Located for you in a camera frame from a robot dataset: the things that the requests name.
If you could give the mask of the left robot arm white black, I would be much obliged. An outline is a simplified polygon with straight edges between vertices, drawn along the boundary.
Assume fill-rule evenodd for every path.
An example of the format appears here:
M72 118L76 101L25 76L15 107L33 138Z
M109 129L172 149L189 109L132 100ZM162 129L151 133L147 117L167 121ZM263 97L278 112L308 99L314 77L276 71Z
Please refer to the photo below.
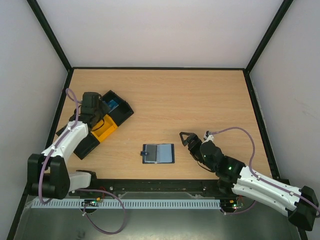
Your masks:
M69 192L90 186L91 173L69 173L67 162L80 142L110 109L97 92L84 92L81 101L77 100L70 88L65 92L75 102L75 113L70 117L63 132L48 148L39 154L31 154L27 160L28 194L37 196L43 205L52 199L62 200Z

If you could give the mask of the blue leather card holder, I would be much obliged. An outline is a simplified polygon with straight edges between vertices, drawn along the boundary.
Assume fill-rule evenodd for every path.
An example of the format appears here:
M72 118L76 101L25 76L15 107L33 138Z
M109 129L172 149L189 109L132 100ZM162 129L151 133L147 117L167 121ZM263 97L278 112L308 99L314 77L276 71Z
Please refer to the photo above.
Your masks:
M175 147L173 143L144 144L140 156L143 164L174 164Z

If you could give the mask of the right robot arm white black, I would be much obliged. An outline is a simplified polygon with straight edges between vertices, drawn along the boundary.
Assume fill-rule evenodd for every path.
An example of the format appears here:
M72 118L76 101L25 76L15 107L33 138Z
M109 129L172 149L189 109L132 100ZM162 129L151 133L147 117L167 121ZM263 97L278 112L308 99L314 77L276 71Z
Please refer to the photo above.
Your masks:
M248 197L278 211L297 228L313 230L320 216L320 203L312 188L272 179L254 170L251 163L223 154L214 143L213 132L207 131L203 139L191 132L180 132L179 136L191 156L218 177L218 191L222 195Z

